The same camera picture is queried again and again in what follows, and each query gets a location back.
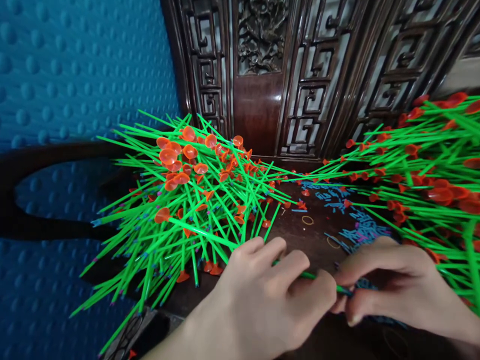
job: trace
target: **carved wooden panel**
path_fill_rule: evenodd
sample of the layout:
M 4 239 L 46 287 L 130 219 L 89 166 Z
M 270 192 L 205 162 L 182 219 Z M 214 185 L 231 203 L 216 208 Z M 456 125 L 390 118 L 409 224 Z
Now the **carved wooden panel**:
M 238 6 L 238 74 L 279 72 L 284 59 L 289 0 L 244 0 Z
M 228 11 L 222 0 L 182 0 L 179 13 L 186 30 L 196 111 L 224 137 L 230 138 Z
M 429 93 L 436 78 L 444 76 L 464 19 L 476 5 L 468 0 L 396 2 L 386 31 L 373 48 L 353 111 L 332 134 L 339 144 L 331 141 L 327 153 L 338 153 L 347 139 L 361 140 L 365 131 L 380 123 L 393 124 L 417 96 Z
M 474 22 L 476 22 L 476 28 L 469 39 L 464 58 L 480 58 L 480 10 L 477 11 Z
M 294 43 L 277 154 L 319 158 L 359 32 L 361 1 L 304 2 Z
M 480 0 L 160 1 L 182 109 L 262 159 L 336 157 L 480 56 Z

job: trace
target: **wood carving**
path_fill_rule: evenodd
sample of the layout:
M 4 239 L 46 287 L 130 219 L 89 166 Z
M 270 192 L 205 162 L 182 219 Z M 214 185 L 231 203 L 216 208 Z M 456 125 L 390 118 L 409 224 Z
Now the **wood carving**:
M 240 6 L 239 75 L 281 71 L 289 13 L 288 0 L 244 0 Z

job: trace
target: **craft material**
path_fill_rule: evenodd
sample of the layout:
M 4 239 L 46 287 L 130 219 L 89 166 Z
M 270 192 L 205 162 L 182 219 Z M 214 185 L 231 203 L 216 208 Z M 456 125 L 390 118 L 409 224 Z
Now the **craft material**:
M 280 261 L 279 260 L 275 260 L 272 265 L 276 265 L 278 264 Z M 307 272 L 307 271 L 303 271 L 301 274 L 300 274 L 300 278 L 304 278 L 304 279 L 316 279 L 317 276 L 315 274 L 312 274 L 311 272 Z M 340 294 L 343 294 L 343 295 L 347 295 L 348 297 L 351 297 L 353 296 L 353 293 L 348 290 L 347 288 L 343 287 L 343 286 L 340 286 L 340 285 L 337 285 L 336 286 L 336 292 L 337 293 L 340 293 Z
M 314 220 L 310 216 L 307 216 L 307 215 L 301 217 L 301 222 L 304 223 L 305 225 L 313 225 L 314 224 Z
M 147 301 L 152 308 L 162 306 L 176 283 L 192 277 L 195 286 L 200 285 L 201 262 L 203 271 L 220 275 L 220 259 L 227 264 L 231 252 L 258 236 L 262 228 L 266 241 L 280 206 L 289 207 L 292 202 L 275 188 L 273 179 L 285 175 L 273 170 L 273 163 L 251 160 L 252 150 L 243 147 L 241 136 L 225 139 L 201 116 L 201 128 L 194 128 L 189 126 L 191 115 L 163 121 L 140 112 L 171 130 L 119 124 L 123 132 L 113 133 L 123 142 L 99 136 L 129 150 L 126 158 L 115 163 L 130 167 L 138 180 L 136 187 L 101 209 L 102 217 L 92 222 L 94 227 L 114 223 L 118 234 L 102 244 L 81 276 L 103 257 L 125 257 L 125 265 L 114 278 L 95 286 L 96 292 L 71 316 L 106 296 L 112 296 L 114 305 L 132 286 L 140 300 L 126 322 L 141 313 Z M 274 201 L 276 210 L 270 218 L 267 210 Z M 138 273 L 143 277 L 133 283 Z
M 350 153 L 289 180 L 304 186 L 305 180 L 347 178 L 350 184 L 342 188 L 355 189 L 368 202 L 333 202 L 325 193 L 315 195 L 330 202 L 326 206 L 334 212 L 350 209 L 376 217 L 402 243 L 424 249 L 453 291 L 480 316 L 480 96 L 459 92 L 445 101 L 427 99 L 420 97 L 418 107 L 401 114 L 397 128 L 379 125 L 361 142 L 350 139 Z M 360 214 L 361 207 L 368 214 Z M 377 236 L 388 234 L 374 222 L 363 226 L 357 221 L 357 229 L 342 232 L 354 244 L 339 243 L 348 253 L 371 241 L 372 229 Z

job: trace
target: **wooden table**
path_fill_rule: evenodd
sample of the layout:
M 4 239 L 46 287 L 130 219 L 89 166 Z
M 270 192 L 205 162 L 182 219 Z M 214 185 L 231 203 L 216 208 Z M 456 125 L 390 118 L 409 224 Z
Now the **wooden table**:
M 333 213 L 325 207 L 325 203 L 314 196 L 301 195 L 301 187 L 295 183 L 283 183 L 281 190 L 292 196 L 293 199 L 302 198 L 306 202 L 308 213 L 292 212 L 297 206 L 292 205 L 290 210 L 280 209 L 270 231 L 269 239 L 276 236 L 283 237 L 288 251 L 299 249 L 305 252 L 310 259 L 310 271 L 325 269 L 333 274 L 334 262 L 341 262 L 347 256 L 341 248 L 333 248 L 326 241 L 324 233 L 331 234 L 339 240 L 347 242 L 338 236 L 341 229 L 354 229 L 355 220 L 348 214 L 340 211 Z M 269 208 L 271 216 L 276 206 Z M 312 225 L 302 222 L 302 216 L 308 215 L 314 221 Z M 123 268 L 123 259 L 100 259 L 85 279 L 94 284 L 109 279 L 115 272 Z M 188 281 L 175 285 L 170 297 L 164 304 L 164 309 L 180 318 L 188 314 L 214 288 L 218 277 L 200 272 L 200 287 L 196 288 L 193 277 Z M 138 300 L 140 294 L 133 290 L 127 296 Z M 458 359 L 450 343 L 444 338 L 432 335 L 425 331 L 400 326 L 386 326 L 365 320 L 355 328 L 349 328 L 343 315 L 327 314 L 312 332 L 310 338 L 298 350 L 286 354 L 285 359 Z

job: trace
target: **blue textured wall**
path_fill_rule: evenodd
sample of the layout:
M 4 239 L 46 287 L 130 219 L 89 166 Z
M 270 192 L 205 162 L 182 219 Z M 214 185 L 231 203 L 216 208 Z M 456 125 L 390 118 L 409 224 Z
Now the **blue textured wall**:
M 159 0 L 0 0 L 0 154 L 149 124 L 137 109 L 179 114 Z M 105 159 L 43 169 L 18 185 L 18 203 L 30 214 L 93 220 L 106 203 L 98 182 L 112 170 Z M 99 248 L 0 239 L 3 359 L 95 358 L 132 305 L 107 299 L 68 320 L 91 294 L 78 275 Z

